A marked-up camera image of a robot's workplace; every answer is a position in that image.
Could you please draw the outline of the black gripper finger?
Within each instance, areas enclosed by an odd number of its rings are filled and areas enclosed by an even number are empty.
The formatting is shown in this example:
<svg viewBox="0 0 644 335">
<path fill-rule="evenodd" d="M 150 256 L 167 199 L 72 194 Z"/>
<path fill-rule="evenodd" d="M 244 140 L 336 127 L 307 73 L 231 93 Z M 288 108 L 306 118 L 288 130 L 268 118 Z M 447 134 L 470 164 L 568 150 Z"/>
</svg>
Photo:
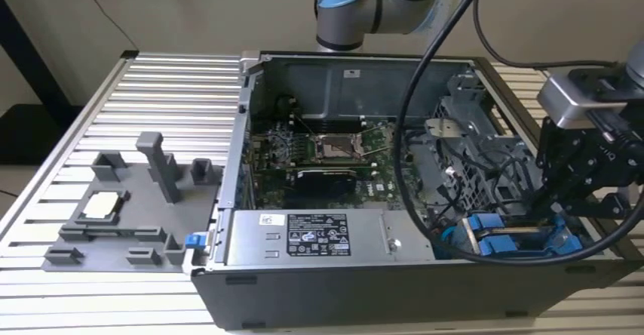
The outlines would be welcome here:
<svg viewBox="0 0 644 335">
<path fill-rule="evenodd" d="M 595 192 L 604 186 L 584 184 L 563 192 L 563 209 L 575 217 L 620 220 L 630 213 L 630 199 L 619 191 L 607 193 L 600 200 Z"/>
<path fill-rule="evenodd" d="M 538 168 L 542 170 L 542 187 L 528 202 L 528 218 L 554 217 L 556 210 L 552 205 L 558 204 L 563 208 L 563 192 L 590 183 L 587 176 L 595 165 L 591 159 L 592 138 L 594 128 L 563 129 L 555 125 L 554 120 L 544 119 L 536 157 Z"/>
</svg>

